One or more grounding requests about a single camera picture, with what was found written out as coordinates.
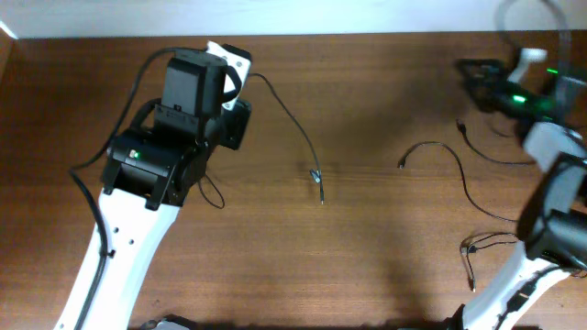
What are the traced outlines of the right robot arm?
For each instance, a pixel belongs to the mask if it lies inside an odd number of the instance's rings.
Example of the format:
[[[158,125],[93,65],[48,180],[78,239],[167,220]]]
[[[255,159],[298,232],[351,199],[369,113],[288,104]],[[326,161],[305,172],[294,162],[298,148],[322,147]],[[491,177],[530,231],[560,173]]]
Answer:
[[[449,318],[449,329],[512,329],[551,287],[586,269],[586,144],[565,123],[586,72],[553,70],[550,91],[536,94],[521,78],[530,62],[508,70],[500,60],[460,59],[463,86],[480,107],[492,107],[522,124],[525,152],[543,172],[516,221],[515,249],[489,286]]]

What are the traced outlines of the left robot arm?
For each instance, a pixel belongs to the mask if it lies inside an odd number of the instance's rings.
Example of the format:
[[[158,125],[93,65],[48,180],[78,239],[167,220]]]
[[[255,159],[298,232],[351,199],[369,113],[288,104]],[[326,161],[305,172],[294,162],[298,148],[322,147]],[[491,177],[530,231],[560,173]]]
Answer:
[[[193,186],[219,147],[236,150],[251,107],[239,95],[252,57],[234,46],[168,48],[163,91],[115,127],[93,157],[106,158],[94,198],[79,177],[95,220],[82,266],[56,326],[125,329],[150,263]]]

